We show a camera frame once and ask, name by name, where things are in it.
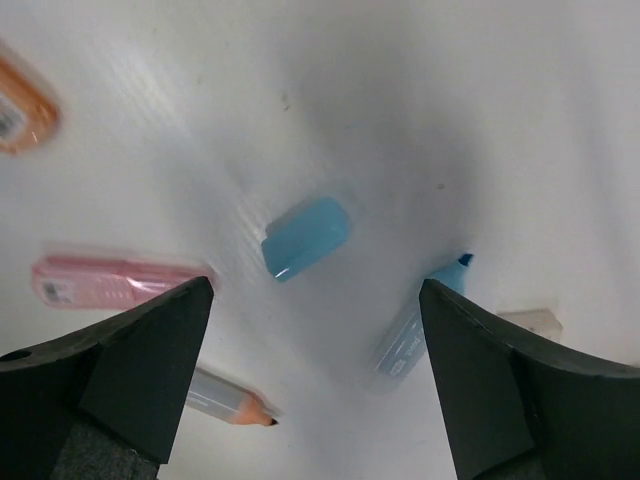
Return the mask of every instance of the white surface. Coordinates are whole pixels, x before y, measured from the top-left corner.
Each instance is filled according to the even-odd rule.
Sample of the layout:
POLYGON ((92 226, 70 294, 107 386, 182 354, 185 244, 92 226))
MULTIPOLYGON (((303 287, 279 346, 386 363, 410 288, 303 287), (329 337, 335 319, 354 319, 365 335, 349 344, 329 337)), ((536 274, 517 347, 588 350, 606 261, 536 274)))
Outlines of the white surface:
POLYGON ((549 309, 498 312, 498 316, 547 340, 561 343, 562 324, 549 309))
POLYGON ((565 344, 637 361, 640 3, 5 1, 0 35, 63 128, 0 160, 0 347, 107 316, 29 290, 45 241, 190 254, 221 278, 202 364, 275 429, 185 411, 163 480, 453 479, 425 360, 356 379, 408 285, 463 247, 488 309, 558 305, 565 344), (285 285, 265 226, 338 186, 347 245, 285 285))

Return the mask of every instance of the blue highlighter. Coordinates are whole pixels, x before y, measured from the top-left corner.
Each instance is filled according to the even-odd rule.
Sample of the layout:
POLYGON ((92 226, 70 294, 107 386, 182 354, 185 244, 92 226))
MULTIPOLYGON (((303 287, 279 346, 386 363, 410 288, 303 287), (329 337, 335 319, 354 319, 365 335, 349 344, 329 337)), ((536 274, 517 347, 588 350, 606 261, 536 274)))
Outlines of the blue highlighter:
POLYGON ((322 197, 267 233, 262 255, 269 273, 279 282, 306 270, 347 241, 347 212, 331 197, 322 197))
MULTIPOLYGON (((431 272, 426 278, 438 280, 452 290, 464 294, 464 278, 472 259, 473 254, 465 253, 455 262, 431 272)), ((415 300, 405 305, 376 349, 373 377, 369 386, 376 393, 386 393, 397 388, 427 351, 420 304, 417 300, 416 295, 415 300)))

